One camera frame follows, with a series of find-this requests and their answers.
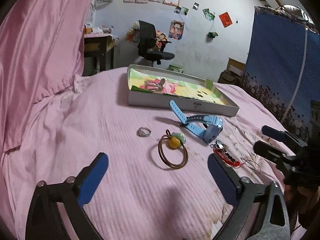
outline desk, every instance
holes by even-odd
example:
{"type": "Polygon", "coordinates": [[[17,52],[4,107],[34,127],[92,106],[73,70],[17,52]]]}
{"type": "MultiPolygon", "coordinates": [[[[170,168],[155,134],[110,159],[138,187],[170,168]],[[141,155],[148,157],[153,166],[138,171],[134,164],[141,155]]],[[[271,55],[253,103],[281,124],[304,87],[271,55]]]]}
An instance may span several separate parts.
{"type": "Polygon", "coordinates": [[[84,57],[93,57],[94,68],[97,69],[97,58],[100,59],[100,72],[106,70],[107,53],[111,53],[110,68],[113,69],[114,47],[117,36],[109,33],[84,35],[84,57]]]}

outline brown cord bracelet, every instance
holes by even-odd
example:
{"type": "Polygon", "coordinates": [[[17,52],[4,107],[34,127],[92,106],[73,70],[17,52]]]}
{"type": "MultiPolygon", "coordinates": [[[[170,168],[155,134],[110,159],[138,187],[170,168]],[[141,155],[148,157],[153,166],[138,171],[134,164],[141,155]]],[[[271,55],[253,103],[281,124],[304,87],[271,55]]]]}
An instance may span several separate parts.
{"type": "Polygon", "coordinates": [[[158,152],[159,152],[159,156],[161,158],[161,160],[164,162],[165,165],[167,165],[168,167],[178,170],[183,168],[184,166],[186,166],[187,162],[188,162],[188,150],[187,148],[184,146],[183,142],[180,141],[182,147],[183,147],[183,160],[180,164],[173,164],[171,162],[168,161],[168,159],[165,157],[164,153],[163,153],[163,149],[162,149],[162,143],[164,140],[169,140],[172,138],[172,135],[170,133],[169,130],[165,131],[165,135],[161,137],[159,143],[158,143],[158,152]]]}

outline blue watch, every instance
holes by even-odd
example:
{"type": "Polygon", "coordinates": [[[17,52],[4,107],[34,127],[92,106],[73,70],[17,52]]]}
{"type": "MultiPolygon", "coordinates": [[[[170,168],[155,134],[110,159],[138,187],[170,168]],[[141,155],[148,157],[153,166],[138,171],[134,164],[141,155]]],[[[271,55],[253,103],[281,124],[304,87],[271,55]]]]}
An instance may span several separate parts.
{"type": "Polygon", "coordinates": [[[222,131],[222,119],[220,117],[214,115],[194,115],[186,117],[173,100],[170,101],[169,105],[182,124],[206,143],[211,143],[222,131]],[[193,125],[192,122],[203,123],[207,125],[207,129],[193,125]]]}

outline white wall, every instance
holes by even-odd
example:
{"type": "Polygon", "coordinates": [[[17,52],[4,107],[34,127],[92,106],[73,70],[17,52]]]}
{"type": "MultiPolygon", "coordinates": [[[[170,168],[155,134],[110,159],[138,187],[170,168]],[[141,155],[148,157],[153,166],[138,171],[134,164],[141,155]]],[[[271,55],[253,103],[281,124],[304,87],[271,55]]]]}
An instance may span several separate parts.
{"type": "MultiPolygon", "coordinates": [[[[172,44],[165,51],[172,52],[176,57],[172,61],[162,61],[158,67],[167,68],[173,62],[185,67],[185,73],[200,78],[210,78],[217,81],[220,73],[226,69],[228,57],[246,62],[251,40],[254,6],[262,5],[258,0],[181,0],[180,6],[189,8],[189,23],[180,41],[171,39],[172,44]],[[199,10],[193,10],[193,4],[200,4],[199,10]],[[215,12],[215,29],[219,34],[211,42],[206,41],[206,35],[212,23],[204,17],[202,9],[209,8],[215,12]],[[228,12],[233,25],[224,28],[218,15],[228,12]]],[[[138,49],[125,41],[125,35],[130,26],[138,20],[150,22],[165,33],[169,32],[172,20],[180,20],[174,7],[155,2],[148,4],[123,3],[123,0],[113,0],[110,5],[100,8],[96,15],[96,26],[113,26],[113,34],[120,37],[120,56],[116,59],[118,66],[128,66],[139,63],[138,49]]]]}

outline office chair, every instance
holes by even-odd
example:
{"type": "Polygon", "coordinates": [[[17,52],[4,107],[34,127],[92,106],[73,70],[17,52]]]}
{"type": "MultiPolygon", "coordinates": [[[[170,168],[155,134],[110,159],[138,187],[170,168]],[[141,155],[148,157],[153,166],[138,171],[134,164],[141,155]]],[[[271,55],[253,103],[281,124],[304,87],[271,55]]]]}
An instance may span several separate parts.
{"type": "Polygon", "coordinates": [[[162,46],[160,51],[152,50],[156,45],[157,36],[156,28],[150,23],[139,21],[140,24],[140,43],[138,45],[138,55],[149,60],[153,63],[156,61],[157,65],[161,64],[161,60],[170,60],[174,58],[174,54],[169,52],[164,52],[164,48],[170,41],[162,41],[162,46]]]}

